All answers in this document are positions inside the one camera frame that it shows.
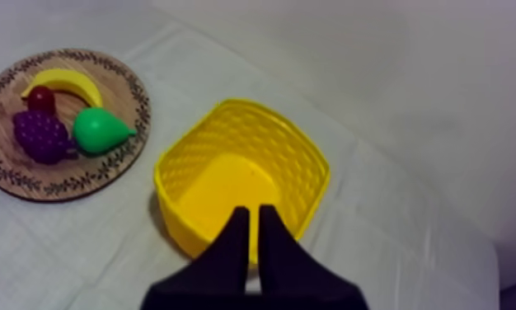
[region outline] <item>wooden plate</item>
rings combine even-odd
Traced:
[[[42,70],[67,68],[85,73],[98,86],[104,107],[137,134],[99,157],[64,159],[47,166],[27,157],[13,134],[12,116],[26,110],[20,98]],[[56,93],[58,117],[71,134],[77,113],[86,108],[79,98]],[[148,95],[138,77],[119,60],[84,49],[59,49],[14,63],[0,74],[0,188],[27,200],[71,200],[110,184],[143,150],[150,130]]]

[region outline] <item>toy fruit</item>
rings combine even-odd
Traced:
[[[23,150],[36,162],[52,165],[71,157],[74,148],[66,127],[42,110],[27,110],[13,117],[14,135]]]
[[[48,87],[33,87],[27,97],[27,107],[29,110],[42,110],[50,115],[54,115],[56,113],[54,94]]]
[[[136,131],[102,108],[82,110],[73,123],[73,137],[88,153],[103,153],[132,134]]]
[[[21,97],[27,97],[31,89],[39,85],[48,87],[53,91],[71,92],[80,96],[89,106],[102,107],[102,96],[98,87],[83,73],[60,68],[41,71],[35,75]]]

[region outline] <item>toy banana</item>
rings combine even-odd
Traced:
[[[29,96],[31,89],[39,85],[48,87],[53,91],[71,92],[80,96],[91,107],[102,107],[102,96],[98,87],[83,73],[60,68],[41,71],[35,75],[21,97],[26,98]]]

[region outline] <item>toy pear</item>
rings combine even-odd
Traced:
[[[73,137],[87,153],[103,153],[133,134],[135,130],[103,108],[84,109],[73,123]]]

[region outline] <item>white tablecloth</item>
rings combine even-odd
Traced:
[[[0,71],[58,47],[133,68],[151,97],[151,134],[138,161],[94,195],[34,204],[0,191],[0,310],[135,309],[152,282],[186,265],[163,236],[152,167],[230,96],[273,107],[324,152],[331,183],[302,244],[357,283],[371,309],[498,308],[488,241],[397,164],[212,40],[145,4],[0,1]]]

